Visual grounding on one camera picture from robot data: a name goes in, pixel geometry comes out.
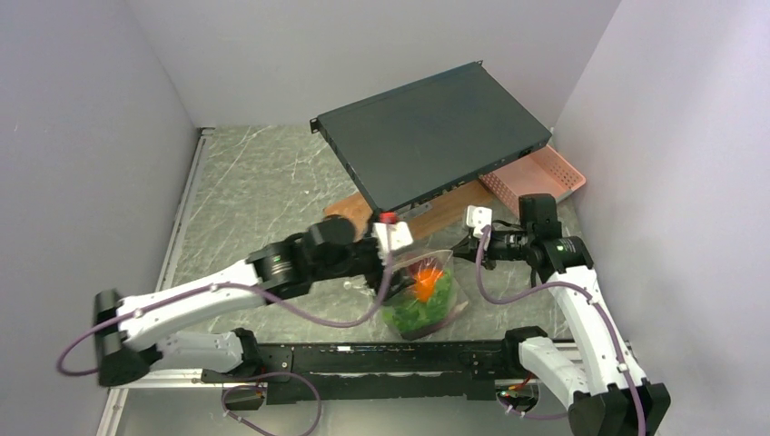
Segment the clear zip top bag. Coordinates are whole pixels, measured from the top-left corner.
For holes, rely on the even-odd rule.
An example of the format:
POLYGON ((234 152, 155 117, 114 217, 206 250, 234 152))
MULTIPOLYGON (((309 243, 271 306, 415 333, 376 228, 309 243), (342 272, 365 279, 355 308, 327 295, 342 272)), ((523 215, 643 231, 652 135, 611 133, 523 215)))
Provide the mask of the clear zip top bag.
POLYGON ((468 306, 452 251, 419 249, 398 258, 380 315, 401 339, 414 341, 443 329, 468 306))

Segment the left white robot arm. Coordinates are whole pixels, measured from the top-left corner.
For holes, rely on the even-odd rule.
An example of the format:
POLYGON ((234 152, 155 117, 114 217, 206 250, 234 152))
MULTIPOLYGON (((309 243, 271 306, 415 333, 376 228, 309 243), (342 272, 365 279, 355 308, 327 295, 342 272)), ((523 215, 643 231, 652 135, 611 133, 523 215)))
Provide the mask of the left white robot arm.
POLYGON ((376 290, 371 317, 394 284, 394 257, 413 245, 409 226, 383 213, 356 236, 353 223, 333 215, 303 233, 265 245, 233 265, 160 292, 123 297, 115 289, 94 298, 94 348, 99 385, 135 382, 154 371, 204 369, 246 382, 263 368, 253 332, 238 328, 218 334, 189 327, 227 312, 277 304, 306 320, 332 322, 300 310, 290 300, 316 282, 362 276, 376 290))

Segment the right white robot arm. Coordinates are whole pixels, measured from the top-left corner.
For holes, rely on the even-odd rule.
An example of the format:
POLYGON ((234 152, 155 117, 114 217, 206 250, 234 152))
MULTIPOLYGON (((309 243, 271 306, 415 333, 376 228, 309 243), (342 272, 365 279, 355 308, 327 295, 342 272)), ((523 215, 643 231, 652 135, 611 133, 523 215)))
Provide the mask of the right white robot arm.
POLYGON ((595 264, 578 236, 563 234, 556 199, 547 193, 519 198, 519 223, 497 230, 487 207, 467 207, 467 236, 456 257, 491 270, 496 262, 524 262, 532 288, 509 297, 494 297, 480 274, 479 293, 496 305, 517 302, 547 290, 565 316, 581 363, 565 357, 543 330, 518 328, 507 332, 500 353, 505 373, 536 376, 565 408, 575 435, 653 435, 671 397, 664 383, 651 382, 609 313, 595 264))

